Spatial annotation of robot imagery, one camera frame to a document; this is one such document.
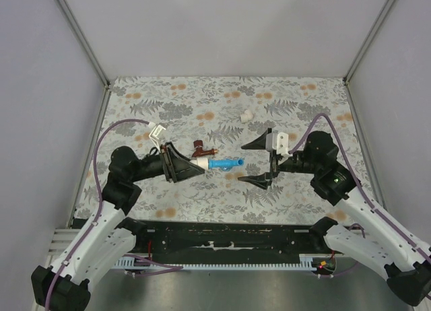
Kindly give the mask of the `blue plastic water faucet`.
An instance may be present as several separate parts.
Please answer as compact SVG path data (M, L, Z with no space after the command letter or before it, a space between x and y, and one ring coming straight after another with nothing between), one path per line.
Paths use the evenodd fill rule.
M208 161L208 168L209 169L220 169L223 171L229 171L232 168L243 166L244 160L243 159L237 159L237 160L209 160Z

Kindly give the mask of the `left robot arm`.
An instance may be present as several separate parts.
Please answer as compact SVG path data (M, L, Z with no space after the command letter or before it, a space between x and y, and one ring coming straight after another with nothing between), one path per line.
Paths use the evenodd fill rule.
M111 267L130 250L141 252L147 247L148 235L141 231L144 224L127 216L141 194L136 183L157 176L180 182L204 174L208 168L207 158L190 160L171 142L159 154L142 159L130 147L115 149L98 208L55 261L33 271L36 303L46 310L85 310Z

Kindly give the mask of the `brown plastic water faucet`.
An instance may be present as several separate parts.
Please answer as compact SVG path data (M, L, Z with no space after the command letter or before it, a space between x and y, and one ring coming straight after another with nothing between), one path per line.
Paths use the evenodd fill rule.
M203 148L203 141L202 140L196 140L193 142L193 146L194 146L194 152L191 155L192 158L200 158L200 157L204 157L204 156L214 156L215 154L218 153L217 149L204 149Z

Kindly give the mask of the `white elbow fitting far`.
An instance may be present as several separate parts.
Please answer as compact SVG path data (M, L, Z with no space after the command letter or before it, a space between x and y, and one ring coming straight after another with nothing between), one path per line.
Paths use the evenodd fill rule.
M240 114L240 122L242 124L246 124L251 122L254 119L254 114L251 110L247 109L243 113Z

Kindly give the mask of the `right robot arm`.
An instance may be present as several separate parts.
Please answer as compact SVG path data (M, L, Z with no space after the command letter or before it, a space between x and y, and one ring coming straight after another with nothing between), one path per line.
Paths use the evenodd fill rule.
M268 189L281 172L312 174L315 193L353 217L367 231L369 240L352 234L335 220L324 217L310 229L310 248L328 248L373 270L403 302L418 306L430 297L430 244L403 227L375 200L366 197L360 181L337 160L339 147L324 131L311 132L304 149L288 151L288 135L268 129L245 150L269 152L270 170L241 181Z

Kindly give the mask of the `white elbow fitting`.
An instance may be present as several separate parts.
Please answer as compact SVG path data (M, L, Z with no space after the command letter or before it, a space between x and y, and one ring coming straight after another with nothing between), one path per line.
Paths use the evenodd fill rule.
M193 158L190 163L203 168L204 170L209 170L209 160L206 157Z

